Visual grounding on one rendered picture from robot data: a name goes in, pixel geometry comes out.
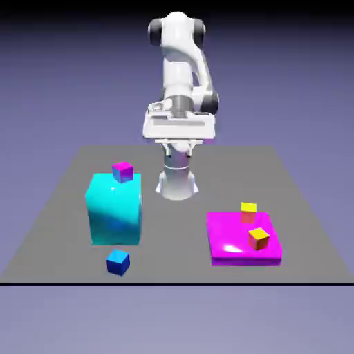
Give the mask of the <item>small yellow cube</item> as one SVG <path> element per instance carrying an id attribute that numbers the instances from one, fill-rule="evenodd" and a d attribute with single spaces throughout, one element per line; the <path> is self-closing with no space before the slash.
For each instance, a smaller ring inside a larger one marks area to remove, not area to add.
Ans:
<path id="1" fill-rule="evenodd" d="M 248 244 L 253 250 L 259 251 L 267 248 L 270 235 L 261 227 L 248 231 Z"/>
<path id="2" fill-rule="evenodd" d="M 249 202 L 241 202 L 240 207 L 240 220 L 242 223 L 255 223 L 257 215 L 257 204 Z"/>

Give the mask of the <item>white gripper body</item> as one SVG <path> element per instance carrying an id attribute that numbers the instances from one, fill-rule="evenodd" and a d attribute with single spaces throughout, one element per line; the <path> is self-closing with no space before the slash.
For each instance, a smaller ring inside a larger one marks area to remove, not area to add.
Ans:
<path id="1" fill-rule="evenodd" d="M 188 111 L 186 118 L 174 118 L 171 111 L 146 111 L 142 134 L 154 140 L 211 140 L 215 117 Z"/>

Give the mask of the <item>small magenta cube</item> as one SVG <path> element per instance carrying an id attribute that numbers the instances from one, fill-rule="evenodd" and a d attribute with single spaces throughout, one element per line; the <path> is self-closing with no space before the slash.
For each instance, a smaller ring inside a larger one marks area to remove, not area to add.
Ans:
<path id="1" fill-rule="evenodd" d="M 118 162 L 112 165 L 113 177 L 119 183 L 125 183 L 133 180 L 134 170 L 133 165 L 127 161 Z"/>

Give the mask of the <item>large cyan box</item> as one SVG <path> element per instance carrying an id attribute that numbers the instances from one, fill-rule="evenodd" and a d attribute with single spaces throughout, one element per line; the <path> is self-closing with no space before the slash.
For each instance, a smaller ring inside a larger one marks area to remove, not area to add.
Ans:
<path id="1" fill-rule="evenodd" d="M 141 174 L 119 183 L 112 173 L 94 174 L 85 193 L 93 245 L 138 245 L 142 229 Z"/>

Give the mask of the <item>small blue cube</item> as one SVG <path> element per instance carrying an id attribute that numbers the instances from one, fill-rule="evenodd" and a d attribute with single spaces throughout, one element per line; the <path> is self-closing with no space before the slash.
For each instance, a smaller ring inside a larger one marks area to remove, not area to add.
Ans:
<path id="1" fill-rule="evenodd" d="M 106 258 L 106 268 L 111 274 L 123 276 L 130 266 L 130 256 L 123 250 L 113 250 Z"/>

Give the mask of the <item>large magenta box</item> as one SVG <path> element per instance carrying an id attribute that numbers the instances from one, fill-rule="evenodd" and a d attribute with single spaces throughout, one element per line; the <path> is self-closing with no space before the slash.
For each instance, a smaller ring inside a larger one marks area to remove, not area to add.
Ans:
<path id="1" fill-rule="evenodd" d="M 261 228 L 269 236 L 265 248 L 255 250 L 250 231 Z M 266 212 L 257 212 L 254 223 L 243 223 L 240 212 L 208 212 L 207 235 L 213 266 L 279 266 L 282 246 Z"/>

